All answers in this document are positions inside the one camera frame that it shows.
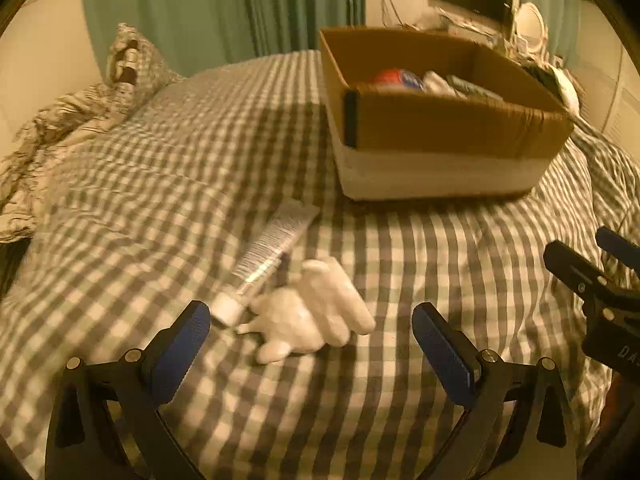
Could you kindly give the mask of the white hand figurine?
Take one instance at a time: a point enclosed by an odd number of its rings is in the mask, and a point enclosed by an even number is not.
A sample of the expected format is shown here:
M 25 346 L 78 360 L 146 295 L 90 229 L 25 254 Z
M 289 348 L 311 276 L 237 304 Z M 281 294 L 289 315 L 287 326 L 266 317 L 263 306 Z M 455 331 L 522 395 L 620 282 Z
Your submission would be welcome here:
M 299 280 L 258 296 L 250 310 L 254 318 L 235 331 L 262 336 L 255 353 L 259 364 L 325 346 L 342 348 L 353 334 L 369 335 L 376 326 L 352 279 L 333 257 L 304 261 Z

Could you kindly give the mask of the white cream tube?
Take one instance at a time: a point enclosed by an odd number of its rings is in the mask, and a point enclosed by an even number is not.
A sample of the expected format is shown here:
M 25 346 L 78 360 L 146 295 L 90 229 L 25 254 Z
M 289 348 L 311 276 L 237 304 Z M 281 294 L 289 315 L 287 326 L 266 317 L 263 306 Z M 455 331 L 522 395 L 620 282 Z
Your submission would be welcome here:
M 209 306 L 210 313 L 225 326 L 235 326 L 258 292 L 277 270 L 317 218 L 319 208 L 299 200 L 285 200 L 254 237 L 226 274 Z

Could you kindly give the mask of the chair with black clothes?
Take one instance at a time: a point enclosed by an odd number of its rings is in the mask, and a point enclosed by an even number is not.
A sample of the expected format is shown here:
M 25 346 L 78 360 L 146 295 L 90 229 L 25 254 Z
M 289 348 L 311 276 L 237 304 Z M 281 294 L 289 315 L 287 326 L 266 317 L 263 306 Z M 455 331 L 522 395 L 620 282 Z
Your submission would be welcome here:
M 521 68 L 537 79 L 572 114 L 580 114 L 580 99 L 573 81 L 564 72 L 549 63 L 524 62 Z

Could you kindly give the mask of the grey white checkered duvet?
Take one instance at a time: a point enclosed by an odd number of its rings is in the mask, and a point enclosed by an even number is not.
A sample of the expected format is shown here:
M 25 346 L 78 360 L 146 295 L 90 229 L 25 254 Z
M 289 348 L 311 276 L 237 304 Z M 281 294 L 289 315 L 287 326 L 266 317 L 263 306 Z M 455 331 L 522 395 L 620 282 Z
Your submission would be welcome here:
M 582 308 L 542 253 L 562 240 L 618 284 L 637 284 L 594 234 L 638 238 L 638 165 L 575 131 L 517 200 L 357 204 L 337 181 L 321 85 L 314 51 L 208 70 L 56 167 L 1 304 L 1 433 L 31 474 L 43 474 L 66 361 L 118 358 L 189 301 L 212 301 L 289 198 L 319 214 L 268 287 L 292 284 L 307 259 L 337 258 L 375 331 L 261 366 L 255 336 L 214 330 L 163 410 L 206 477 L 416 474 L 457 417 L 411 333 L 421 301 L 507 360 L 554 359 L 578 444 L 594 435 L 612 374 L 582 353 Z

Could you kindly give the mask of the brown cardboard box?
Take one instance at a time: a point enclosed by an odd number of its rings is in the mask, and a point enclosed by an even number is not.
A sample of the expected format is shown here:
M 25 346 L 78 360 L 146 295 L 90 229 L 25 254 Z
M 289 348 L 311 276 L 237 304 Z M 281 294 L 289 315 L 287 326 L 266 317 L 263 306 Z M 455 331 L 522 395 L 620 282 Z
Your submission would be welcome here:
M 470 40 L 393 28 L 319 34 L 324 102 L 352 200 L 512 196 L 533 188 L 573 131 L 570 116 L 518 64 Z M 380 87 L 410 70 L 423 91 Z M 503 101 L 457 96 L 458 76 Z

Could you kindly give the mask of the white oval vanity mirror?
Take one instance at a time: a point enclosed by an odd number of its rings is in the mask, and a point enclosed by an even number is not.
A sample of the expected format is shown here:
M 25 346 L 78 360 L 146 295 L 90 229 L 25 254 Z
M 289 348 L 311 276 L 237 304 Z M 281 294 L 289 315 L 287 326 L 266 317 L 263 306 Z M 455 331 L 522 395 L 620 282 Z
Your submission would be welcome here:
M 514 18 L 515 36 L 526 41 L 527 50 L 541 54 L 548 39 L 548 29 L 535 3 L 524 2 Z

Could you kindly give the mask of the floral patterned blanket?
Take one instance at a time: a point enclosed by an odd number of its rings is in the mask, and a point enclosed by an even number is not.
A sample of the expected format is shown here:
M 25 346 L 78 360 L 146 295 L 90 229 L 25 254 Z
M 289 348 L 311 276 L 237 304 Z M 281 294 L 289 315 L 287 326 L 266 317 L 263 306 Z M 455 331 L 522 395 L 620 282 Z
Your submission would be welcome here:
M 17 131 L 14 150 L 1 161 L 1 241 L 31 237 L 46 208 L 56 167 L 81 144 L 107 133 L 134 109 L 130 82 L 93 84 L 64 94 Z

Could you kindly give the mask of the green right curtain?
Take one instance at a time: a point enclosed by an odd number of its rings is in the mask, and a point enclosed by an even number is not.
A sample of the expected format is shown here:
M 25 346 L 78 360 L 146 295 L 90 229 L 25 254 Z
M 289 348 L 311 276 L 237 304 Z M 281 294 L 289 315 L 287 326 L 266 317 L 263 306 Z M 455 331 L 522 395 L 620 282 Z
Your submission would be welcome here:
M 521 0 L 539 10 L 548 28 L 548 52 L 566 64 L 574 61 L 579 26 L 579 0 Z

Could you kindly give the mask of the green curtain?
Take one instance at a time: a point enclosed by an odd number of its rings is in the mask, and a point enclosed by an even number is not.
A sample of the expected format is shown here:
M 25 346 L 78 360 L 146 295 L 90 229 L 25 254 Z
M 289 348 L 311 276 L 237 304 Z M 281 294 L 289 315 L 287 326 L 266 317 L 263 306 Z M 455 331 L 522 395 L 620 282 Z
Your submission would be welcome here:
M 548 52 L 566 64 L 574 61 L 579 26 L 579 0 L 521 0 L 539 10 L 548 28 Z
M 107 61 L 118 24 L 134 26 L 191 76 L 260 56 L 314 50 L 325 27 L 361 25 L 364 0 L 82 0 L 94 54 Z

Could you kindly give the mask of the checkered pillow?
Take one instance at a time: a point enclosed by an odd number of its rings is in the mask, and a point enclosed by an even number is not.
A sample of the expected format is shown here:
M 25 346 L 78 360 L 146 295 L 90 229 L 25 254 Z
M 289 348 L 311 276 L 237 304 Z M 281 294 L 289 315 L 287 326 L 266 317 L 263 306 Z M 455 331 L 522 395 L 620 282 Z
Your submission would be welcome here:
M 152 41 L 126 23 L 117 25 L 105 78 L 126 112 L 137 110 L 163 88 L 184 79 L 169 67 Z

